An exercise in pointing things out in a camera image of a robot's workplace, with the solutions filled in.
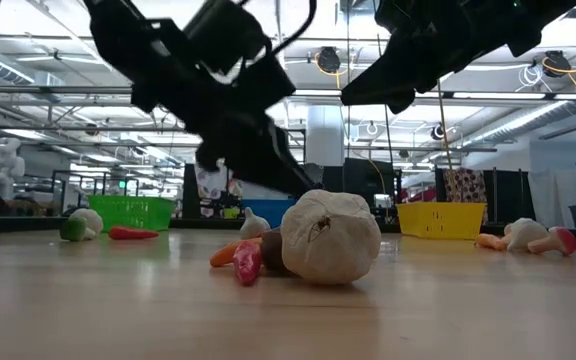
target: green vegetable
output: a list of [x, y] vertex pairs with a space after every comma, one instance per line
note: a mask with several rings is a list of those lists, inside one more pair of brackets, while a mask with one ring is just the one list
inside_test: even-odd
[[81, 241], [86, 235], [86, 219], [71, 218], [61, 226], [59, 235], [63, 240], [67, 241]]

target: toy carrot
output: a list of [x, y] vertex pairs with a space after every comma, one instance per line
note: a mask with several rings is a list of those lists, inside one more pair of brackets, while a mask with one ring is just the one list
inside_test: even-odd
[[217, 251], [215, 255], [210, 258], [210, 266], [212, 267], [220, 267], [225, 266], [233, 262], [233, 256], [235, 256], [235, 250], [237, 250], [237, 246], [239, 246], [244, 241], [252, 241], [256, 244], [261, 244], [261, 238], [254, 238], [250, 240], [240, 240], [232, 242], [221, 250]]
[[108, 231], [108, 237], [113, 240], [144, 240], [159, 236], [156, 231], [133, 229], [124, 226], [113, 226]]
[[261, 248], [254, 241], [244, 240], [233, 256], [235, 274], [243, 286], [252, 285], [261, 271]]

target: yellow basket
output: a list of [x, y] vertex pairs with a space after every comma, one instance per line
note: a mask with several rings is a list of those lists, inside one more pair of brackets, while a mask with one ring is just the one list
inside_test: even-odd
[[420, 202], [397, 205], [401, 233], [429, 239], [474, 240], [485, 203]]

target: green basket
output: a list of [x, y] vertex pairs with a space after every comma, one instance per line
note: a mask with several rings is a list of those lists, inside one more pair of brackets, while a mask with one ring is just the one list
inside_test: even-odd
[[113, 226], [152, 231], [168, 230], [175, 203], [159, 197], [88, 196], [90, 208], [104, 221], [104, 232]]

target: blue bin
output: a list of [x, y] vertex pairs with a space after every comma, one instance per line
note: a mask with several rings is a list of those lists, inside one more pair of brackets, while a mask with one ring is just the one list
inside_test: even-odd
[[251, 208], [252, 212], [257, 216], [261, 216], [266, 219], [270, 224], [271, 228], [277, 228], [281, 225], [281, 219], [284, 217], [286, 211], [295, 203], [297, 200], [243, 200], [244, 208]]

